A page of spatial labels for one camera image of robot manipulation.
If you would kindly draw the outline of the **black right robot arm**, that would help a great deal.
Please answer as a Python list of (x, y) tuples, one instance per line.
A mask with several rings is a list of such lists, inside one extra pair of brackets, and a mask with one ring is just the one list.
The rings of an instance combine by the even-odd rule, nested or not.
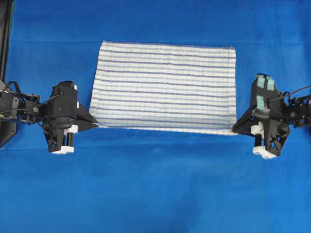
[(271, 76), (257, 74), (251, 86), (249, 108), (233, 125), (232, 132), (254, 137), (254, 154), (264, 159), (279, 157), (290, 126), (311, 125), (311, 97), (291, 96), (277, 90)]

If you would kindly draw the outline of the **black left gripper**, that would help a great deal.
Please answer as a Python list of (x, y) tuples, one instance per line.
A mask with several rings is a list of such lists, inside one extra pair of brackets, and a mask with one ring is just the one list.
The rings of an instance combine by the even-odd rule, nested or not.
[(77, 88), (74, 82), (60, 82), (52, 88), (50, 99), (43, 105), (42, 129), (48, 151), (54, 154), (73, 153), (74, 135), (98, 128), (97, 122), (77, 101)]

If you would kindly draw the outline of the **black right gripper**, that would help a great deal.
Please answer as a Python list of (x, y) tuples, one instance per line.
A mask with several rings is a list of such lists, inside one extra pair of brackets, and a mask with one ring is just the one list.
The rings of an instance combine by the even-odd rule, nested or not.
[(252, 84), (251, 107), (237, 120), (232, 132), (255, 137), (253, 153), (263, 159), (277, 158), (289, 136), (285, 121), (286, 104), (275, 80), (266, 74), (257, 74)]

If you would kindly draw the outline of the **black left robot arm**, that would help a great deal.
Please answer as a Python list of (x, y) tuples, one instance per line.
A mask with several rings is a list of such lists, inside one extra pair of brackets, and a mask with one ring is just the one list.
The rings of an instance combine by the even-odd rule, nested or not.
[(17, 82), (0, 83), (0, 145), (16, 133), (17, 125), (39, 125), (54, 154), (74, 152), (74, 135), (98, 127), (98, 121), (78, 101), (77, 87), (64, 81), (52, 88), (50, 97), (21, 93)]

